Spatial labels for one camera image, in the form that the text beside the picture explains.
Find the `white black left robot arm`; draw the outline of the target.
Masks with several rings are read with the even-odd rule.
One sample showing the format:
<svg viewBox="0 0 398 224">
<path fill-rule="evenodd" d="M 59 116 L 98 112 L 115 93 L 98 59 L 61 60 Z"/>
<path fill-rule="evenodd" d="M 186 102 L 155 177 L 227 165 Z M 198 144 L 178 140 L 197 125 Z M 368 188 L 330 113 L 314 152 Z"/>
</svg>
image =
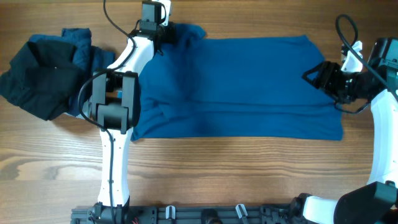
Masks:
<svg viewBox="0 0 398 224">
<path fill-rule="evenodd" d="M 139 75 L 161 52 L 161 44 L 175 39 L 173 22 L 140 21 L 139 29 L 127 35 L 126 48 L 119 58 L 88 81 L 92 86 L 89 120 L 100 129 L 103 153 L 93 223 L 129 223 L 131 219 L 127 163 L 130 138 L 141 113 Z"/>
</svg>

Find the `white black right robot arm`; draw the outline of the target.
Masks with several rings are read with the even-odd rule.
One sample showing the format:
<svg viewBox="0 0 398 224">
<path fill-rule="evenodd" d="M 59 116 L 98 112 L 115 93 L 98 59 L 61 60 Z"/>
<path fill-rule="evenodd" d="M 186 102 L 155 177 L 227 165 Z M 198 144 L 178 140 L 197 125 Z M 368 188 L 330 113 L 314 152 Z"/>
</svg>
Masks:
<svg viewBox="0 0 398 224">
<path fill-rule="evenodd" d="M 366 99 L 374 122 L 368 183 L 338 200 L 300 194 L 290 204 L 291 223 L 397 223 L 397 62 L 377 59 L 369 70 L 323 62 L 303 79 L 337 103 Z"/>
</svg>

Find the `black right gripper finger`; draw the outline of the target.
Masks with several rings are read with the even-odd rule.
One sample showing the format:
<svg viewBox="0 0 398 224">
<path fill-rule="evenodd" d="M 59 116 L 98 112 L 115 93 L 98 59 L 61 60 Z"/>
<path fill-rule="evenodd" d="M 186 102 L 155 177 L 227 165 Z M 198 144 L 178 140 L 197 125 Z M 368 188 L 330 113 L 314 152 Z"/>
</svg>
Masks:
<svg viewBox="0 0 398 224">
<path fill-rule="evenodd" d="M 315 89 L 319 89 L 318 73 L 304 73 L 302 79 Z"/>
<path fill-rule="evenodd" d="M 324 62 L 320 62 L 318 65 L 314 66 L 313 68 L 307 70 L 303 73 L 302 78 L 316 78 L 319 76 L 320 72 L 323 70 Z"/>
</svg>

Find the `blue polo shirt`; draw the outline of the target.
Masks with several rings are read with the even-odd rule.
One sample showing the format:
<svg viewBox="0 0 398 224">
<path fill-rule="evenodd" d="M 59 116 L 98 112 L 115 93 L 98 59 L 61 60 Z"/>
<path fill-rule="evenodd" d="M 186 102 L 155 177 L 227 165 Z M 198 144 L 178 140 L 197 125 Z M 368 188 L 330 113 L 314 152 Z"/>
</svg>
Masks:
<svg viewBox="0 0 398 224">
<path fill-rule="evenodd" d="M 341 113 L 302 75 L 324 61 L 306 36 L 209 39 L 177 24 L 176 41 L 139 77 L 132 139 L 280 137 L 339 141 Z"/>
</svg>

